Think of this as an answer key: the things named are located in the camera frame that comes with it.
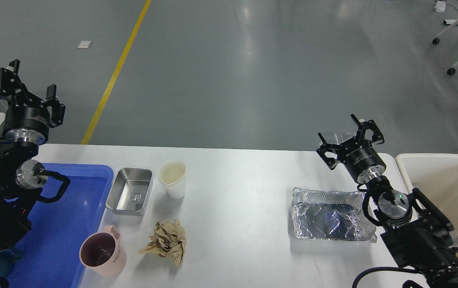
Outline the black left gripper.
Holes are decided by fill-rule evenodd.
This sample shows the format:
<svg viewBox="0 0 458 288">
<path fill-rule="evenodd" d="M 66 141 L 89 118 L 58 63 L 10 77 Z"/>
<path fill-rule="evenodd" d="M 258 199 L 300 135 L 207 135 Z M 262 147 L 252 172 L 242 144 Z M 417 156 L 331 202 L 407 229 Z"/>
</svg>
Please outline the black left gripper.
<svg viewBox="0 0 458 288">
<path fill-rule="evenodd" d="M 65 105 L 57 98 L 56 84 L 48 86 L 45 101 L 37 97 L 25 104 L 19 65 L 19 60 L 13 60 L 8 67 L 0 68 L 0 100 L 10 104 L 2 137 L 10 142 L 44 144 L 48 142 L 49 129 L 63 124 Z"/>
</svg>

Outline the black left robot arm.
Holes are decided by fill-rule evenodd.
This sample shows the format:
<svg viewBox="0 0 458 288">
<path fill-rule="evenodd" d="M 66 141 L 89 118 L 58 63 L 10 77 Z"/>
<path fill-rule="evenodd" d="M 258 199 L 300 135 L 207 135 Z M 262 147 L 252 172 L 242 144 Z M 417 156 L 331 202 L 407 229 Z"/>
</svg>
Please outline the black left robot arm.
<svg viewBox="0 0 458 288">
<path fill-rule="evenodd" d="M 20 79 L 19 60 L 0 68 L 0 100 L 8 110 L 0 137 L 0 251 L 14 247 L 32 228 L 28 219 L 36 202 L 62 198 L 70 179 L 34 159 L 49 130 L 63 124 L 66 107 L 51 84 L 43 100 Z"/>
</svg>

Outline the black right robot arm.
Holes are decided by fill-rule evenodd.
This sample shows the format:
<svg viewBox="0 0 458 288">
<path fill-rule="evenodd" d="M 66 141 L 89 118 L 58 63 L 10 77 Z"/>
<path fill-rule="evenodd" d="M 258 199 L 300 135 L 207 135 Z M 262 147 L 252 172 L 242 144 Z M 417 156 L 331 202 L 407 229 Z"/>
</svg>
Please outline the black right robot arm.
<svg viewBox="0 0 458 288">
<path fill-rule="evenodd" d="M 333 170 L 342 163 L 357 187 L 365 186 L 362 210 L 375 226 L 383 227 L 381 239 L 396 267 L 375 267 L 355 277 L 352 286 L 368 274 L 379 271 L 421 274 L 430 288 L 458 288 L 458 248 L 454 246 L 452 222 L 426 195 L 414 188 L 405 194 L 393 189 L 385 176 L 386 164 L 373 148 L 384 143 L 374 120 L 361 121 L 355 136 L 340 144 L 326 141 L 318 133 L 318 155 Z"/>
</svg>

